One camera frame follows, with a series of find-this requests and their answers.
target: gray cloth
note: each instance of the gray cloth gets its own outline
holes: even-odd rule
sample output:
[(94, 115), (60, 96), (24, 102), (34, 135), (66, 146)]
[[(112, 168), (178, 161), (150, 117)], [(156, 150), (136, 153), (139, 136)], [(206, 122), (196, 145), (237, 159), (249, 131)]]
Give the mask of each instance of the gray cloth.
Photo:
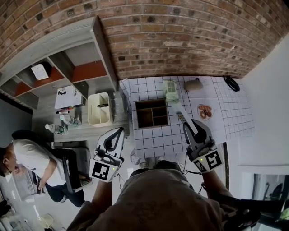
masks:
[(137, 174), (126, 181), (117, 202), (99, 216), (92, 204), (85, 202), (67, 230), (222, 230), (229, 211), (189, 185), (177, 170)]

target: person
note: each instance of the person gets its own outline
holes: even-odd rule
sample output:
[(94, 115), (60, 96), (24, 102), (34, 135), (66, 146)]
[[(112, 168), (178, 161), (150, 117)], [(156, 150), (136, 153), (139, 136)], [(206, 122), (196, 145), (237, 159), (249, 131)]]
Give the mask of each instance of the person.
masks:
[(67, 231), (80, 230), (198, 230), (223, 229), (234, 208), (218, 203), (214, 193), (230, 196), (215, 171), (203, 174), (209, 198), (197, 194), (177, 163), (159, 160), (148, 169), (144, 160), (125, 182), (112, 205), (112, 182), (99, 181)]
[[(75, 152), (69, 155), (69, 169), (77, 169)], [(41, 178), (38, 189), (46, 187), (48, 194), (55, 202), (64, 202), (69, 199), (75, 206), (81, 207), (84, 203), (84, 193), (79, 191), (70, 194), (66, 187), (64, 168), (61, 159), (52, 155), (46, 148), (38, 145), (32, 140), (17, 139), (6, 148), (0, 148), (0, 175), (21, 175), (31, 170)], [(70, 182), (73, 188), (81, 186), (79, 178), (86, 180), (84, 176), (79, 177), (78, 172), (70, 171)]]

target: office chair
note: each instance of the office chair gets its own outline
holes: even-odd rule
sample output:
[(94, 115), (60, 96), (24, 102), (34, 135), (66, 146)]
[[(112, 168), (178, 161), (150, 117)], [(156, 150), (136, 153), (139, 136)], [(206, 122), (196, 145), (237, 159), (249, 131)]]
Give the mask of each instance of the office chair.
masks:
[(67, 160), (69, 161), (69, 159), (71, 157), (75, 157), (76, 158), (76, 153), (74, 150), (76, 149), (82, 149), (82, 151), (86, 152), (86, 159), (88, 161), (88, 168), (89, 168), (89, 161), (90, 161), (90, 152), (88, 148), (56, 148), (56, 149), (52, 149), (46, 142), (44, 142), (36, 133), (32, 132), (32, 131), (28, 131), (28, 130), (19, 130), (16, 131), (12, 134), (12, 138), (14, 140), (17, 139), (28, 139), (31, 141), (34, 141), (35, 143), (37, 143), (38, 145), (42, 146), (43, 148), (45, 148), (46, 150), (48, 150), (52, 155), (54, 155), (56, 158), (61, 159), (62, 163), (63, 163), (63, 169), (64, 169), (64, 175), (65, 175), (65, 180), (66, 180), (66, 186), (67, 186), (67, 190), (69, 193), (73, 194), (76, 193), (80, 190), (82, 190), (84, 187), (87, 187), (89, 185), (92, 184), (92, 182), (85, 184), (84, 186), (81, 186), (77, 189), (74, 189), (71, 185), (70, 182), (70, 178), (69, 178), (69, 172), (71, 171), (78, 171), (78, 169), (69, 169), (68, 165), (67, 165)]

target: black pants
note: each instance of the black pants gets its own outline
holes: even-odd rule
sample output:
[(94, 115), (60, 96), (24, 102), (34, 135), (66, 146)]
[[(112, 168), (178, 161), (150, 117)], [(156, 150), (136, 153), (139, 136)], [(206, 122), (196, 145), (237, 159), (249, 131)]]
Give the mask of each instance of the black pants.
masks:
[[(74, 151), (71, 150), (63, 150), (63, 149), (54, 149), (54, 156), (58, 159), (62, 159), (63, 155), (68, 157), (68, 167), (70, 170), (69, 178), (71, 182), (71, 186), (73, 189), (77, 189), (81, 187), (81, 183), (79, 180), (79, 174), (77, 170), (77, 162), (76, 162), (76, 154)], [(51, 199), (55, 202), (60, 202), (64, 195), (67, 196), (67, 198), (74, 204), (76, 207), (81, 207), (81, 205), (84, 203), (84, 193), (83, 190), (70, 194), (68, 192), (66, 184), (64, 185), (58, 185), (51, 187), (50, 185), (46, 184), (46, 189), (48, 191), (48, 194), (50, 195)]]
[[(154, 169), (175, 169), (182, 172), (177, 163), (170, 161), (160, 161), (154, 166)], [(149, 170), (148, 168), (137, 169), (131, 174), (131, 177), (140, 173), (144, 173), (148, 170)]]

